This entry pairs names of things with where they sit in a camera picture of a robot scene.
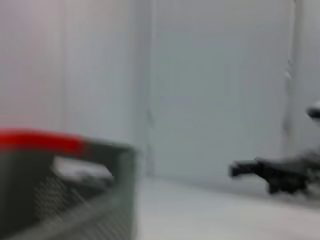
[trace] plastic crate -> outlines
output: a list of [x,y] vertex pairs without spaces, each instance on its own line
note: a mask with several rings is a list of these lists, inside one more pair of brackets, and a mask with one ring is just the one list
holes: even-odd
[[[99,164],[112,178],[68,178],[57,172],[58,159]],[[135,152],[130,146],[2,131],[0,171],[0,240],[132,239]]]

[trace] door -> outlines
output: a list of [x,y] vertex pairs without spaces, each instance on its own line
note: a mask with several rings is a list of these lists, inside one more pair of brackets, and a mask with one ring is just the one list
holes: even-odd
[[149,173],[232,182],[228,165],[282,152],[291,0],[155,0]]

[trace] white floor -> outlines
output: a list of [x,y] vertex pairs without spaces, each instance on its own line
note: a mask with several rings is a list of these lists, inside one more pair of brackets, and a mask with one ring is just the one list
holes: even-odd
[[159,180],[139,187],[138,240],[320,240],[320,209]]

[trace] red crate rim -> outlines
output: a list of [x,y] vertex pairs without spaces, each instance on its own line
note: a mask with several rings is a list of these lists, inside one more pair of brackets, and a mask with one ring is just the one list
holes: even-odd
[[33,129],[0,129],[0,148],[24,148],[80,155],[84,150],[81,137]]

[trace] black robot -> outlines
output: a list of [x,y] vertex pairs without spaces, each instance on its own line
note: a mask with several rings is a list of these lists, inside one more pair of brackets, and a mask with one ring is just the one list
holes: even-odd
[[[320,102],[309,107],[306,113],[313,121],[320,123]],[[258,176],[267,182],[270,194],[300,192],[310,195],[309,186],[320,183],[320,147],[283,159],[237,161],[229,166],[229,175],[232,178]]]

